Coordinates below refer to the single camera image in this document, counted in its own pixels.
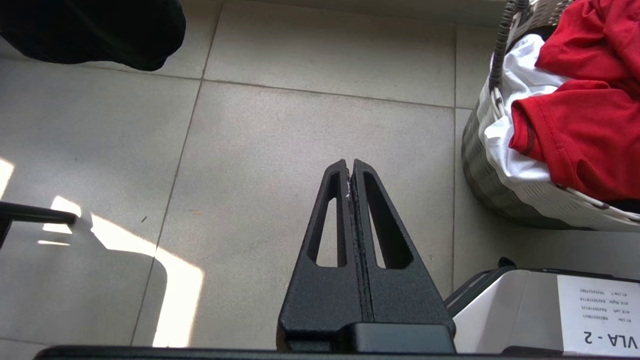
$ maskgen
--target wicker basket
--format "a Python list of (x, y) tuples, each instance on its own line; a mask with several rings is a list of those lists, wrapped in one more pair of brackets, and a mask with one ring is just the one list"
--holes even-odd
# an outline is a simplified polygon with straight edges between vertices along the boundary
[(502, 64), (513, 39), (539, 26), (556, 26), (573, 0), (508, 0), (491, 71), (465, 127), (462, 165), (473, 194), (496, 214), (544, 229), (640, 232), (640, 215), (622, 211), (549, 181), (511, 181), (487, 153), (484, 130), (504, 116)]

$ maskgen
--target gray floor tile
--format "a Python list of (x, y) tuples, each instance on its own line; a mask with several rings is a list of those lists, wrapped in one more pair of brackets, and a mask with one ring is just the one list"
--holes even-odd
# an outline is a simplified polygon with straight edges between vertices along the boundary
[(452, 106), (454, 50), (448, 25), (230, 1), (205, 78)]
[[(360, 158), (378, 171), (448, 295), (452, 116), (447, 108), (203, 83), (160, 241), (203, 273), (190, 345), (275, 346), (318, 186), (325, 168), (341, 158), (349, 166)], [(153, 324), (143, 318), (145, 308), (162, 301), (145, 297), (140, 323)], [(161, 345), (139, 330), (136, 344)]]
[[(187, 19), (184, 41), (180, 49), (166, 60), (161, 69), (153, 74), (200, 79), (204, 72), (222, 2), (217, 0), (180, 0), (180, 3)], [(3, 38), (0, 38), (0, 56), (28, 59)], [(89, 61), (83, 63), (82, 66), (142, 72), (112, 61)]]
[(47, 345), (0, 339), (0, 359), (33, 360)]
[(456, 31), (456, 106), (472, 109), (489, 75), (498, 30), (458, 26)]
[(475, 26), (496, 26), (500, 24), (500, 18), (504, 12), (503, 0), (365, 0), (365, 2), (367, 12), (372, 14)]
[(0, 82), (3, 200), (82, 215), (12, 226), (0, 338), (128, 345), (199, 82), (14, 60)]
[(560, 268), (640, 279), (640, 234), (549, 231), (514, 225), (475, 200), (460, 166), (460, 142), (470, 110), (456, 110), (454, 287), (495, 268), (507, 256), (525, 268)]

